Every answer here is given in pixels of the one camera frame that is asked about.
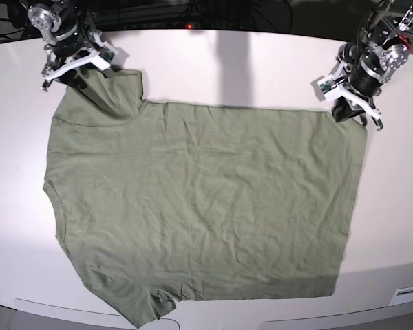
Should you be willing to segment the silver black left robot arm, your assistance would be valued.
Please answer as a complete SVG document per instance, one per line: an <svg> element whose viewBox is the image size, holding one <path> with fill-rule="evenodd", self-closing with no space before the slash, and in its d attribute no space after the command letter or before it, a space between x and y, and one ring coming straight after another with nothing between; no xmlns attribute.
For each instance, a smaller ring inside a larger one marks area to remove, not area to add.
<svg viewBox="0 0 413 330"><path fill-rule="evenodd" d="M383 128L374 98L406 64L413 39L413 1L379 1L360 23L354 41L339 48L334 69L317 81L336 122L370 117Z"/></svg>

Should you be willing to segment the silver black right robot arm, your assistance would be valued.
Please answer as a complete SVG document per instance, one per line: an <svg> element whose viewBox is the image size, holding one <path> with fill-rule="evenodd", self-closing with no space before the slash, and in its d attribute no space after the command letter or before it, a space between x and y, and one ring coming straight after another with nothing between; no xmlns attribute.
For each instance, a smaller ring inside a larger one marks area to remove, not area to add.
<svg viewBox="0 0 413 330"><path fill-rule="evenodd" d="M30 25L45 43L46 64L41 89L54 82L84 89L80 68L103 72L120 67L128 57L103 37L94 24L95 15L78 1L32 1L25 4Z"/></svg>

